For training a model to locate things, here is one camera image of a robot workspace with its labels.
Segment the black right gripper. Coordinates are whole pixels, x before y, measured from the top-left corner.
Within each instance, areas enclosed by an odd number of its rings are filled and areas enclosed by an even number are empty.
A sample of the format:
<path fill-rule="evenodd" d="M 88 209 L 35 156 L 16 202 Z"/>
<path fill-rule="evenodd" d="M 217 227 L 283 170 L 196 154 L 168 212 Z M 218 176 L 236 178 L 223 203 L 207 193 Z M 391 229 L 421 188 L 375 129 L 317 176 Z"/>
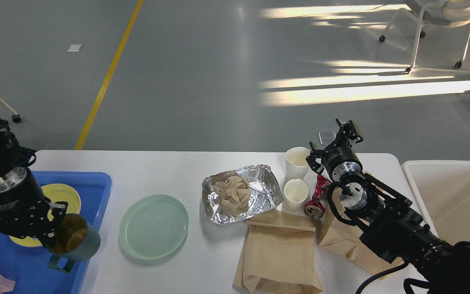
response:
<path fill-rule="evenodd" d="M 330 148 L 319 149 L 310 141 L 311 151 L 306 157 L 306 162 L 317 175 L 322 175 L 328 170 L 333 182 L 343 182 L 343 178 L 349 174 L 360 174 L 363 171 L 362 163 L 352 148 L 362 143 L 364 136 L 354 121 L 342 121 L 338 118 L 335 121 L 339 129 L 335 139 L 330 143 Z"/>

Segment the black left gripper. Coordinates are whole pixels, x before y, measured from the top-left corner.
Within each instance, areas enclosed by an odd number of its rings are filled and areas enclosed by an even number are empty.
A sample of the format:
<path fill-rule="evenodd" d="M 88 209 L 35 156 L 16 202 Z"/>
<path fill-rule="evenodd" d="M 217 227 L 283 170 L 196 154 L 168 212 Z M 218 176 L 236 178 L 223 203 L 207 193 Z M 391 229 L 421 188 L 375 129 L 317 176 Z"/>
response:
<path fill-rule="evenodd" d="M 35 238 L 53 248 L 69 203 L 47 201 L 27 167 L 15 167 L 0 177 L 0 233 L 18 239 Z"/>

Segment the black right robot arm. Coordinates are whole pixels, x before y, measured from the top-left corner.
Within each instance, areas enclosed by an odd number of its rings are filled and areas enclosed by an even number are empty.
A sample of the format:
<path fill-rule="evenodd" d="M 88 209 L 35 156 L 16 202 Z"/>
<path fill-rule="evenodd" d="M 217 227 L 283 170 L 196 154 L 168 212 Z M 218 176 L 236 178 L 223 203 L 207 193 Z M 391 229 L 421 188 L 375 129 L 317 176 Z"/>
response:
<path fill-rule="evenodd" d="M 470 242 L 455 245 L 435 236 L 412 201 L 363 172 L 352 146 L 363 141 L 353 121 L 336 119 L 338 132 L 324 149 L 310 142 L 306 157 L 309 167 L 321 175 L 327 171 L 330 186 L 326 196 L 333 216 L 341 223 L 356 226 L 360 241 L 388 263 L 396 258 L 403 264 L 384 270 L 365 280 L 356 290 L 362 293 L 373 281 L 414 266 L 423 280 L 407 278 L 403 290 L 427 289 L 429 294 L 470 294 Z"/>

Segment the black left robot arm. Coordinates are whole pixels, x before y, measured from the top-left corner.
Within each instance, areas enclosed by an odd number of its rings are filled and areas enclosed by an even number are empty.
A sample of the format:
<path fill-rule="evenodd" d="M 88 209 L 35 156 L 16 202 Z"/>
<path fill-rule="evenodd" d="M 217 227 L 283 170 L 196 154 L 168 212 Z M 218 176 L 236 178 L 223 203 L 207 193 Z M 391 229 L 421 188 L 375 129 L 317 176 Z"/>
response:
<path fill-rule="evenodd" d="M 52 249 L 67 213 L 67 202 L 52 202 L 30 170 L 36 151 L 24 148 L 0 118 L 0 233 L 38 239 Z"/>

